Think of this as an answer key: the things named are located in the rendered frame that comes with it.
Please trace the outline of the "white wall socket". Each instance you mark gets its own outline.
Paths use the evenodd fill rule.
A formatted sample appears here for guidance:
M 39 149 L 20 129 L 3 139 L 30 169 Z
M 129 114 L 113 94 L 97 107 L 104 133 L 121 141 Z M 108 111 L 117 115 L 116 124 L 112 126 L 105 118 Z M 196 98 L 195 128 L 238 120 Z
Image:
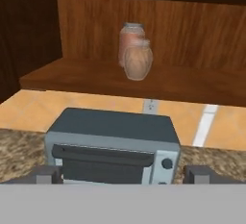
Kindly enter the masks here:
M 143 101 L 143 113 L 157 114 L 159 101 L 154 99 L 145 99 Z

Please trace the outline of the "dark wooden cabinet door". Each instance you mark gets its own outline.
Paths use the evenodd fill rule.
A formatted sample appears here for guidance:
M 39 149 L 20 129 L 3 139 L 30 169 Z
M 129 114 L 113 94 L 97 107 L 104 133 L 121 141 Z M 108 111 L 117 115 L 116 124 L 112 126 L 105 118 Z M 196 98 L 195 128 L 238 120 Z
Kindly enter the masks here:
M 0 104 L 22 76 L 61 56 L 57 0 L 0 0 Z

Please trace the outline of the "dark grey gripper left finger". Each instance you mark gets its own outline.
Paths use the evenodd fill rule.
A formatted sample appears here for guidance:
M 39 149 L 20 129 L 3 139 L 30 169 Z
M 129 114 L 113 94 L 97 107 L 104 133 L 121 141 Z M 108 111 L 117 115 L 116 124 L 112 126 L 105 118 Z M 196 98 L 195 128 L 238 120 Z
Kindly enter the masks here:
M 62 167 L 56 165 L 40 165 L 21 177 L 13 178 L 6 181 L 6 184 L 62 184 Z

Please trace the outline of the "brown wooden cabinet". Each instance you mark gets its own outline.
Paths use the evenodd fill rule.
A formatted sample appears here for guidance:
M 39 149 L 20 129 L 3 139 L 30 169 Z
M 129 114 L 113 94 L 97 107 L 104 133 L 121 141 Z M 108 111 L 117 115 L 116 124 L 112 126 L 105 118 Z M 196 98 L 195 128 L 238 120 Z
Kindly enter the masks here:
M 62 53 L 22 87 L 246 107 L 246 0 L 56 1 Z M 118 64 L 126 22 L 151 41 L 142 82 Z

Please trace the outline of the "grey toaster oven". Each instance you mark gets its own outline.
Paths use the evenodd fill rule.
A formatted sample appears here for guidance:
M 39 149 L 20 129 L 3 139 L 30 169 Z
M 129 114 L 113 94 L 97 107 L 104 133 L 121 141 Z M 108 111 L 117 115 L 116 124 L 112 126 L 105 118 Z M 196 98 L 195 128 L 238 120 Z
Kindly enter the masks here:
M 173 182 L 180 142 L 168 116 L 67 108 L 45 135 L 47 163 L 68 183 Z

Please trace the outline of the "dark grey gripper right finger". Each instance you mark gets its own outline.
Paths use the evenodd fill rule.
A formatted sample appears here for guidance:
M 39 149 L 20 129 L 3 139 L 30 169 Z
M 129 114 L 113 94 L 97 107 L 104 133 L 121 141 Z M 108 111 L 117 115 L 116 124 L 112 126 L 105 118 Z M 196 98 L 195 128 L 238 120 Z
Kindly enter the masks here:
M 207 165 L 186 165 L 184 167 L 184 184 L 243 184 L 243 181 L 217 174 Z

